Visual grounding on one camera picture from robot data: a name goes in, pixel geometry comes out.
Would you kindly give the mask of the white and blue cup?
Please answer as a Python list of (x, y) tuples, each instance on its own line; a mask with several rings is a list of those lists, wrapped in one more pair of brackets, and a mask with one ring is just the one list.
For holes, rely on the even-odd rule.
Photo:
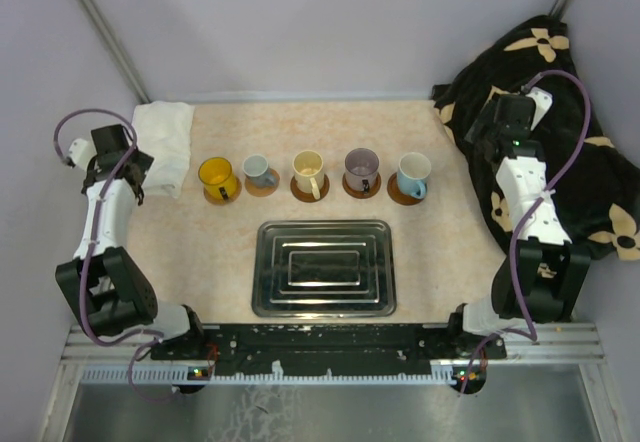
[(432, 164), (425, 155), (418, 152), (404, 154), (398, 164), (398, 189), (406, 196), (417, 200), (424, 199), (431, 170)]

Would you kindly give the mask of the yellow cup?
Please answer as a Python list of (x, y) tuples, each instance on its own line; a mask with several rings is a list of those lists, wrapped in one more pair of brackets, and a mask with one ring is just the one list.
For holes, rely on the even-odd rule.
[(237, 178), (226, 158), (213, 157), (205, 160), (198, 170), (198, 177), (205, 193), (214, 200), (227, 202), (238, 191)]

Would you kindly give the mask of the woven coaster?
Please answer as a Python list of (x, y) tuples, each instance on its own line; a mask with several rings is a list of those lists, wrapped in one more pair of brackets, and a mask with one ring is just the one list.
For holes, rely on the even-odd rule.
[(203, 196), (205, 198), (205, 200), (207, 202), (209, 202), (210, 204), (214, 205), (214, 206), (227, 206), (233, 202), (235, 202), (239, 197), (240, 194), (242, 193), (242, 183), (239, 180), (236, 180), (236, 184), (237, 184), (237, 190), (236, 192), (230, 196), (227, 197), (226, 199), (222, 198), (222, 199), (218, 199), (213, 197), (206, 188), (203, 188), (202, 192), (203, 192)]
[(254, 197), (268, 197), (277, 191), (280, 184), (280, 175), (275, 169), (270, 169), (268, 172), (269, 180), (273, 182), (273, 185), (258, 187), (248, 177), (245, 178), (245, 188), (247, 192)]

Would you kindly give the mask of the wooden coaster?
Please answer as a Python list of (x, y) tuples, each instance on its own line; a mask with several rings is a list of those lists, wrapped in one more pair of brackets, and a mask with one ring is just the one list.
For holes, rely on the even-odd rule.
[(427, 184), (423, 179), (406, 177), (397, 171), (388, 180), (387, 193), (394, 202), (403, 206), (413, 206), (425, 199)]
[(323, 186), (320, 189), (320, 198), (319, 199), (315, 199), (312, 193), (303, 192), (298, 187), (296, 179), (294, 177), (292, 177), (291, 181), (290, 181), (290, 190), (291, 190), (293, 196), (297, 200), (299, 200), (301, 202), (305, 202), (305, 203), (315, 203), (315, 202), (319, 202), (320, 200), (325, 198), (327, 196), (327, 194), (329, 193), (330, 180), (329, 180), (329, 177), (327, 175), (324, 175)]
[(374, 197), (380, 190), (380, 187), (382, 185), (381, 182), (381, 175), (378, 174), (375, 182), (373, 184), (372, 187), (369, 188), (368, 192), (364, 192), (364, 191), (356, 191), (354, 189), (352, 189), (349, 184), (347, 183), (347, 179), (346, 179), (346, 175), (342, 176), (342, 187), (345, 190), (345, 192), (350, 195), (353, 198), (356, 199), (369, 199)]

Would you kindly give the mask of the small clear grey cup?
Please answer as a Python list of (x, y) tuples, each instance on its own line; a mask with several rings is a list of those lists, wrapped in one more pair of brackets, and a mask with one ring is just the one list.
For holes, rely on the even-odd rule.
[(260, 154), (248, 156), (243, 162), (246, 178), (257, 188), (273, 188), (277, 178), (271, 173), (268, 160)]

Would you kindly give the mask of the purple glass mug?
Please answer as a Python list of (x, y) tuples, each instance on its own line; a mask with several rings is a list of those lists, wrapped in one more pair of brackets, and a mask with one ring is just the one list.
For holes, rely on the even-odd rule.
[(345, 157), (347, 186), (363, 195), (370, 195), (379, 172), (379, 158), (368, 148), (356, 148)]

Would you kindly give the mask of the cream mug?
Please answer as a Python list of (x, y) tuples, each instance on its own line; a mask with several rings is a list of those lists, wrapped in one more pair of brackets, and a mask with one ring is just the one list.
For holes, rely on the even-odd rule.
[(304, 150), (294, 157), (292, 167), (296, 187), (302, 193), (312, 196), (314, 200), (320, 200), (325, 185), (322, 156), (316, 151)]

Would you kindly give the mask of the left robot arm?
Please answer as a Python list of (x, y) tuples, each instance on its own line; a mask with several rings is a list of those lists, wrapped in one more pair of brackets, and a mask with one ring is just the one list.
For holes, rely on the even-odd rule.
[(57, 266), (55, 280), (84, 333), (108, 347), (142, 335), (157, 360), (194, 359), (208, 335), (186, 305), (160, 301), (126, 249), (129, 219), (144, 200), (142, 183), (153, 159), (128, 140), (121, 125), (76, 140), (68, 155), (86, 170), (82, 192), (88, 201), (80, 245)]

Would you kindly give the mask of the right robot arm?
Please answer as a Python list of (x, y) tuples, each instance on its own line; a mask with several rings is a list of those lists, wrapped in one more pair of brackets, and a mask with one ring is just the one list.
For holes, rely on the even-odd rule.
[(535, 339), (537, 325), (569, 321), (586, 277), (591, 257), (560, 222), (544, 151), (532, 137), (552, 102), (536, 87), (494, 95), (465, 136), (492, 169), (512, 232), (489, 295), (452, 315), (459, 324), (446, 342), (458, 357), (473, 355), (482, 336), (512, 332)]

